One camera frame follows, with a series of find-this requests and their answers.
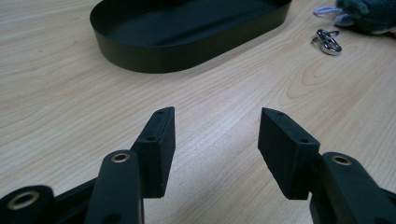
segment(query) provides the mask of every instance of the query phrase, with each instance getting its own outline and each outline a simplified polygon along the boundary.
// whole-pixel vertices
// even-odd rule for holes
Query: black oval tray
[[[91,12],[102,53],[137,72],[191,68],[283,23],[291,0],[186,0],[148,7],[104,0]]]

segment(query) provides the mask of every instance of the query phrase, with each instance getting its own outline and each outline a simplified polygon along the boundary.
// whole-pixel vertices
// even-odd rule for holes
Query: plush toy
[[[336,7],[320,7],[316,15],[338,13],[335,25],[350,26],[360,32],[396,36],[396,0],[336,0]]]

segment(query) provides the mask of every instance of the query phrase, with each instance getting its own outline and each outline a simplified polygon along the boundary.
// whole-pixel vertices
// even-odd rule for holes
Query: wood grain
[[[141,74],[108,62],[89,22],[99,1],[0,3],[0,196],[28,185],[60,194],[129,148],[157,109],[176,108],[177,149],[147,223],[312,223],[281,194],[257,149],[262,107],[284,111],[320,152],[359,160],[396,191],[396,41],[341,30],[341,55],[310,41],[335,30],[294,1],[279,28],[191,69]]]

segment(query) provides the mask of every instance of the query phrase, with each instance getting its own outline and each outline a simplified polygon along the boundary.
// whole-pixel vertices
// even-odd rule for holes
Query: screw hole
[[[37,191],[30,190],[15,196],[8,202],[7,207],[11,210],[19,210],[37,201],[40,194]]]
[[[120,223],[121,216],[118,213],[107,215],[103,218],[102,224],[117,224]]]
[[[113,162],[125,162],[128,161],[130,156],[126,153],[120,153],[111,158]]]
[[[338,164],[341,164],[341,165],[352,165],[351,160],[349,160],[345,157],[342,157],[342,156],[333,156],[332,160]]]

